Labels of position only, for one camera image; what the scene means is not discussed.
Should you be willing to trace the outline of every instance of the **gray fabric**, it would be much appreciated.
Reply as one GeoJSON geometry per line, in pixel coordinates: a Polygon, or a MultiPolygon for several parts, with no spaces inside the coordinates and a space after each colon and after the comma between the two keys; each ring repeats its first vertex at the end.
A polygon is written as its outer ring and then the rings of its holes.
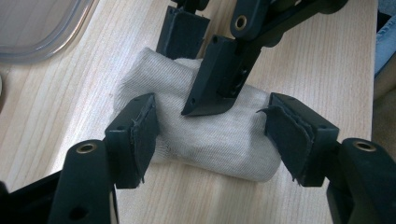
{"type": "Polygon", "coordinates": [[[221,115],[183,117],[200,61],[172,61],[143,49],[115,94],[115,117],[136,96],[155,93],[160,135],[154,162],[180,161],[220,174],[267,181],[280,156],[263,134],[269,94],[246,85],[234,107],[221,115]]]}

